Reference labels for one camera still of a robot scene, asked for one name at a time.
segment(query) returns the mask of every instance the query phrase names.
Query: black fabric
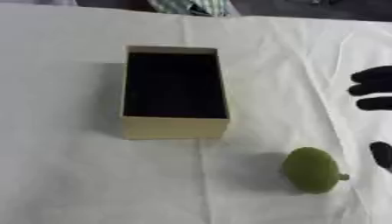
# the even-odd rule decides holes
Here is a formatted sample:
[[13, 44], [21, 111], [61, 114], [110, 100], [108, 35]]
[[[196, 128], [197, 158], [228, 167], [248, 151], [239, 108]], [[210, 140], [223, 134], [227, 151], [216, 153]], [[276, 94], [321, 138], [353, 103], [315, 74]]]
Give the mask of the black fabric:
[[392, 167], [392, 147], [383, 142], [375, 142], [370, 144], [370, 150], [373, 153], [375, 162], [383, 168]]
[[[357, 83], [348, 89], [353, 96], [392, 93], [392, 66], [379, 66], [354, 73], [351, 79]], [[368, 97], [358, 100], [357, 106], [363, 110], [392, 110], [392, 97]]]
[[213, 54], [130, 53], [127, 72], [125, 116], [228, 117]]

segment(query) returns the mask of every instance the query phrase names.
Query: open box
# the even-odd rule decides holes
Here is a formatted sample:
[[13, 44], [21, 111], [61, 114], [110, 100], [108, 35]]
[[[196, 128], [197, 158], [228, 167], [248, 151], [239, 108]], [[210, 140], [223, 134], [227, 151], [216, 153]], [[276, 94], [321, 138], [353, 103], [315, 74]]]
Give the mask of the open box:
[[229, 113], [212, 48], [129, 46], [122, 91], [128, 139], [220, 137]]

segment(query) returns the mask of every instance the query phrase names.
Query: black glove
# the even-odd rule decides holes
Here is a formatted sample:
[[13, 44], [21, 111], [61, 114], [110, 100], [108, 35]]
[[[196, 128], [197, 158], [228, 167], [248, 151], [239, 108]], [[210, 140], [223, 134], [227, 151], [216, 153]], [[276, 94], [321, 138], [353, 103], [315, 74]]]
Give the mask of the black glove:
[[[348, 89], [353, 96], [374, 93], [392, 93], [392, 66], [379, 66], [363, 72], [355, 73], [351, 79], [355, 86]], [[371, 97], [357, 101], [357, 106], [363, 110], [392, 110], [392, 96]], [[375, 162], [385, 169], [392, 167], [392, 146], [383, 142], [370, 144]]]
[[[348, 89], [354, 96], [374, 93], [392, 93], [392, 66], [379, 66], [355, 73], [351, 79], [357, 82]], [[373, 97], [357, 101], [357, 106], [364, 110], [392, 110], [392, 96]]]

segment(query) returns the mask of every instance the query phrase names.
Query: lime stem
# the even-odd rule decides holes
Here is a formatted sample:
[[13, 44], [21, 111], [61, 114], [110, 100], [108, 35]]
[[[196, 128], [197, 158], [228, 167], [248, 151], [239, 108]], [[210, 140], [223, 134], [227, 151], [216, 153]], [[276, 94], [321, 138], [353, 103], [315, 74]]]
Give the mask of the lime stem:
[[349, 180], [350, 176], [348, 174], [339, 174], [340, 180]]

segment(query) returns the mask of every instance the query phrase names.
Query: white cloth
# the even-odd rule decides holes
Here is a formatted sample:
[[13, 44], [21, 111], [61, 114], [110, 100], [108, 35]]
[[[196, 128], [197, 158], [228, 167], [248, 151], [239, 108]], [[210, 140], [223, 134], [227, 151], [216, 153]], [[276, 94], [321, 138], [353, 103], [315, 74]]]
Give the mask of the white cloth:
[[[389, 223], [391, 175], [349, 74], [392, 61], [392, 25], [216, 19], [0, 5], [0, 223]], [[116, 134], [126, 45], [219, 49], [232, 121], [221, 140]], [[291, 190], [282, 154], [315, 146], [351, 180]]]

